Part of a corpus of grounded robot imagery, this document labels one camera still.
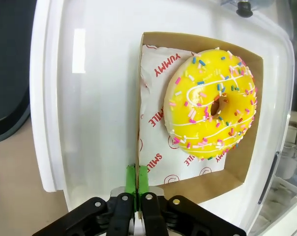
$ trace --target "yellow icing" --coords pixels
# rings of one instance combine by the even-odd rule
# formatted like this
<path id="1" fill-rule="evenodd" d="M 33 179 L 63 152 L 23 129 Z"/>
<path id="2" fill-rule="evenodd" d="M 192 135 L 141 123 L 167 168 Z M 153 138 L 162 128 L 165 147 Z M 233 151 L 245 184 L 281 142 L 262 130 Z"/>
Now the yellow icing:
<path id="1" fill-rule="evenodd" d="M 249 68 L 243 63 L 239 66 L 238 63 L 241 62 L 241 59 L 232 56 L 231 53 L 229 54 L 223 50 L 208 50 L 194 57 L 196 62 L 193 63 L 193 57 L 189 59 L 190 63 L 182 71 L 178 84 L 170 85 L 175 86 L 170 99 L 175 105 L 170 106 L 170 100 L 165 99 L 164 108 L 169 107 L 171 109 L 170 122 L 172 123 L 172 129 L 168 129 L 168 131 L 173 138 L 177 137 L 178 140 L 181 140 L 179 143 L 180 148 L 198 158 L 209 159 L 224 154 L 227 149 L 231 149 L 239 143 L 246 130 L 248 130 L 256 109 L 255 85 Z M 201 65 L 199 60 L 204 62 L 205 66 Z M 230 72 L 230 66 L 233 67 L 233 73 Z M 244 71 L 244 75 L 236 72 L 239 69 Z M 229 78 L 223 79 L 222 76 L 229 76 Z M 202 121 L 206 107 L 208 107 L 210 115 L 212 103 L 220 95 L 217 85 L 219 84 L 220 90 L 222 90 L 222 83 L 225 87 L 224 93 L 226 96 L 222 94 L 219 98 L 220 107 L 218 111 L 221 111 L 221 113 L 213 115 L 212 122 L 209 119 Z M 187 91 L 190 89 L 191 91 L 188 94 L 190 101 L 188 101 Z M 200 93 L 206 94 L 206 97 L 202 97 Z M 189 122 L 190 117 L 188 115 L 191 109 L 196 111 L 193 118 L 196 121 L 195 124 Z M 206 138 L 208 143 L 203 146 L 198 145 L 203 142 L 203 138 Z M 223 140 L 224 144 L 220 146 L 218 140 Z"/>

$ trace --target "blue sprinkle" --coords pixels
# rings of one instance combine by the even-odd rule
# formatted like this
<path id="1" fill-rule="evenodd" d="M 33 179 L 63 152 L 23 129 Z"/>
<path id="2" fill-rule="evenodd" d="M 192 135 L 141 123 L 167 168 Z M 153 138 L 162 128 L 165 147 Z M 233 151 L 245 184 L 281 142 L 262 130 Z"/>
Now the blue sprinkle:
<path id="1" fill-rule="evenodd" d="M 203 65 L 203 66 L 206 65 L 206 64 L 205 64 L 203 61 L 201 61 L 201 60 L 199 60 L 199 63 L 200 63 L 201 65 Z"/>

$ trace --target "donut hole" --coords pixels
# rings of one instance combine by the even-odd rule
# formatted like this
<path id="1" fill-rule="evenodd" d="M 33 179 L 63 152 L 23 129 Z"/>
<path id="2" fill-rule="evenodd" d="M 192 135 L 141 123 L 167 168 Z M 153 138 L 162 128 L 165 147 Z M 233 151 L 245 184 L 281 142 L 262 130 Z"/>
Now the donut hole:
<path id="1" fill-rule="evenodd" d="M 219 99 L 217 99 L 216 101 L 213 102 L 212 106 L 211 106 L 211 116 L 214 116 L 217 114 L 218 109 L 219 109 Z"/>

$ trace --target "white sprinkle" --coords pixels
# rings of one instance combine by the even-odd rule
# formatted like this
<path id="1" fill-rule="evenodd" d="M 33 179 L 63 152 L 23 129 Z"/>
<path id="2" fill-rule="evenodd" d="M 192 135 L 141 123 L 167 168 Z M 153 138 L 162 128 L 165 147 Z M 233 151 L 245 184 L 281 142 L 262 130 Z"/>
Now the white sprinkle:
<path id="1" fill-rule="evenodd" d="M 191 117 L 194 111 L 195 111 L 195 110 L 192 108 L 192 109 L 190 110 L 188 116 Z"/>
<path id="2" fill-rule="evenodd" d="M 193 113 L 192 113 L 192 115 L 191 115 L 191 119 L 194 119 L 194 116 L 196 115 L 196 113 L 197 112 L 194 110 Z"/>
<path id="3" fill-rule="evenodd" d="M 188 76 L 190 78 L 191 81 L 194 81 L 194 78 L 192 77 L 192 75 Z"/>

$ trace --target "black knob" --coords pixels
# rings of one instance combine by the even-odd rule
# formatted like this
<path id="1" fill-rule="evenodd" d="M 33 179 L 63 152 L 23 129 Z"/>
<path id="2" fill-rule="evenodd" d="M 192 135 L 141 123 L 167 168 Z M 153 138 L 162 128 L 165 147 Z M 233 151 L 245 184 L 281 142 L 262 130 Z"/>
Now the black knob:
<path id="1" fill-rule="evenodd" d="M 237 6 L 238 6 L 238 10 L 236 11 L 236 13 L 239 16 L 248 18 L 253 15 L 251 11 L 251 4 L 249 1 L 240 1 L 238 2 Z"/>

